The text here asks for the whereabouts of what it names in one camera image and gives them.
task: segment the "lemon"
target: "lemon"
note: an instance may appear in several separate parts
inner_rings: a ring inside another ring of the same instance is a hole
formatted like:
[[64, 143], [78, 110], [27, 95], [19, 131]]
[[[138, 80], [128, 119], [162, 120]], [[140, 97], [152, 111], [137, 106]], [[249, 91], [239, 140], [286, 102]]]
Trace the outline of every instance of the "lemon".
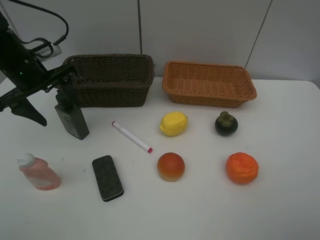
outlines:
[[182, 112], [169, 112], [160, 124], [160, 130], [167, 136], [177, 136], [183, 133], [188, 125], [188, 118]]

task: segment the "black cable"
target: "black cable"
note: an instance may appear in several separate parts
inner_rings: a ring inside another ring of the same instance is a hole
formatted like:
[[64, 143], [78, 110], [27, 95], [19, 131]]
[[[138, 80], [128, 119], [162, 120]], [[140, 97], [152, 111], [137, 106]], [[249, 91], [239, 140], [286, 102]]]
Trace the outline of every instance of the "black cable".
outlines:
[[23, 5], [23, 6], [26, 6], [26, 7], [29, 7], [29, 8], [33, 8], [33, 9], [37, 9], [37, 10], [43, 11], [43, 12], [45, 12], [45, 13], [54, 15], [54, 16], [58, 17], [59, 19], [61, 19], [61, 20], [64, 22], [64, 24], [65, 24], [65, 28], [66, 28], [65, 34], [62, 35], [57, 41], [55, 41], [55, 42], [53, 43], [54, 46], [55, 46], [55, 45], [58, 45], [59, 43], [61, 43], [63, 40], [65, 40], [65, 39], [67, 38], [67, 35], [68, 35], [68, 33], [69, 33], [69, 25], [68, 25], [67, 21], [66, 21], [62, 16], [60, 16], [59, 14], [57, 14], [57, 13], [55, 13], [55, 12], [53, 12], [53, 11], [47, 10], [47, 9], [45, 9], [45, 8], [42, 8], [42, 7], [32, 5], [32, 4], [30, 4], [30, 3], [26, 3], [26, 2], [24, 2], [24, 1], [20, 1], [20, 0], [8, 0], [8, 1], [13, 2], [13, 3], [16, 3], [16, 4]]
[[31, 51], [32, 53], [34, 53], [34, 55], [36, 55], [37, 57], [39, 58], [42, 58], [42, 59], [46, 59], [48, 57], [50, 57], [53, 53], [54, 53], [54, 48], [52, 47], [51, 45], [51, 42], [49, 42], [47, 39], [43, 38], [43, 37], [37, 37], [31, 41], [22, 41], [21, 39], [19, 39], [17, 37], [17, 35], [15, 34], [14, 31], [12, 31], [10, 28], [8, 28], [8, 30], [6, 31], [7, 33], [9, 33], [15, 40], [17, 40], [19, 43], [22, 43], [22, 44], [30, 44], [30, 43], [33, 43], [33, 42], [36, 42], [36, 41], [40, 41], [40, 42], [43, 42], [42, 45], [36, 47], [36, 48], [39, 48], [39, 49], [42, 49], [44, 47], [49, 47], [50, 49], [50, 54], [49, 55], [46, 55], [46, 56], [42, 56], [41, 54], [37, 54], [37, 53], [34, 53], [36, 52], [36, 50], [34, 49], [31, 49], [29, 51]]
[[140, 54], [142, 55], [142, 28], [141, 28], [140, 0], [137, 0], [137, 3], [138, 3], [138, 25], [139, 25]]
[[250, 52], [250, 54], [249, 54], [248, 60], [247, 60], [246, 63], [245, 63], [245, 66], [244, 66], [245, 69], [246, 69], [247, 66], [248, 66], [249, 60], [250, 60], [251, 55], [252, 55], [252, 53], [253, 53], [253, 51], [254, 51], [254, 48], [255, 48], [255, 46], [256, 46], [256, 43], [257, 43], [257, 41], [258, 41], [259, 35], [260, 35], [260, 33], [261, 33], [261, 30], [262, 30], [262, 28], [263, 28], [263, 26], [264, 26], [264, 24], [265, 24], [265, 21], [266, 21], [267, 15], [268, 15], [268, 13], [269, 13], [270, 7], [271, 7], [271, 5], [272, 5], [272, 2], [273, 2], [273, 0], [270, 1], [269, 7], [268, 7], [268, 9], [266, 10], [266, 13], [265, 13], [264, 18], [263, 18], [263, 21], [262, 21], [262, 23], [261, 23], [260, 29], [259, 29], [259, 31], [258, 31], [258, 34], [257, 34], [257, 36], [256, 36], [256, 38], [255, 38], [255, 41], [254, 41], [254, 43], [253, 43], [253, 46], [252, 46], [252, 48], [251, 48], [251, 52]]

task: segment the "white wall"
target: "white wall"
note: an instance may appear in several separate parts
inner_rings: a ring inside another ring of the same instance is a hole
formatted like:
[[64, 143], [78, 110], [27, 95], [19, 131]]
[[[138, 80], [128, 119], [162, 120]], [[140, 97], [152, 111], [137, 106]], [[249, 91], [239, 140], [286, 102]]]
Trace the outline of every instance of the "white wall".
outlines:
[[308, 80], [320, 87], [320, 1], [274, 0], [247, 69], [254, 79]]
[[[136, 0], [24, 1], [56, 12], [69, 23], [69, 35], [60, 44], [62, 54], [44, 63], [49, 69], [77, 54], [140, 53]], [[54, 42], [65, 32], [64, 23], [55, 16], [7, 0], [1, 2], [24, 41], [43, 37]]]
[[245, 66], [270, 0], [140, 0], [142, 49], [168, 61]]

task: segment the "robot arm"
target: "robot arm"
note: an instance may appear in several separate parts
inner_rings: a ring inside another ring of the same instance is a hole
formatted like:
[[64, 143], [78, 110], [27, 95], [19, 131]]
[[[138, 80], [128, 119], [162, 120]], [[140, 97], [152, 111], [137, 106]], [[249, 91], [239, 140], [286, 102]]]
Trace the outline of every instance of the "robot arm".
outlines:
[[[61, 42], [65, 38], [66, 34], [58, 41]], [[51, 47], [52, 54], [52, 45], [43, 38], [36, 38], [35, 41], [43, 41], [43, 44], [34, 49], [26, 49], [23, 45], [25, 42], [15, 35], [6, 18], [0, 13], [0, 71], [16, 86], [0, 97], [0, 112], [10, 107], [14, 115], [46, 126], [46, 119], [31, 105], [27, 97], [40, 90], [47, 93], [52, 88], [70, 90], [68, 85], [76, 70], [72, 65], [66, 64], [48, 71], [35, 52], [43, 47]]]

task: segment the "marker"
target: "marker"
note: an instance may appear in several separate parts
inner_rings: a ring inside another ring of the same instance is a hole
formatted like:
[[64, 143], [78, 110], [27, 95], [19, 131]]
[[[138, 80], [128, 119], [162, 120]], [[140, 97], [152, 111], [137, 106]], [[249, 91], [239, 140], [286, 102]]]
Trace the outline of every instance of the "marker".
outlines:
[[132, 132], [125, 129], [120, 124], [116, 123], [115, 121], [112, 123], [112, 126], [117, 129], [120, 133], [125, 135], [128, 139], [130, 139], [132, 142], [134, 142], [136, 145], [138, 145], [140, 148], [145, 150], [147, 153], [152, 153], [153, 149], [149, 147], [147, 144], [145, 144], [140, 138], [135, 136]]

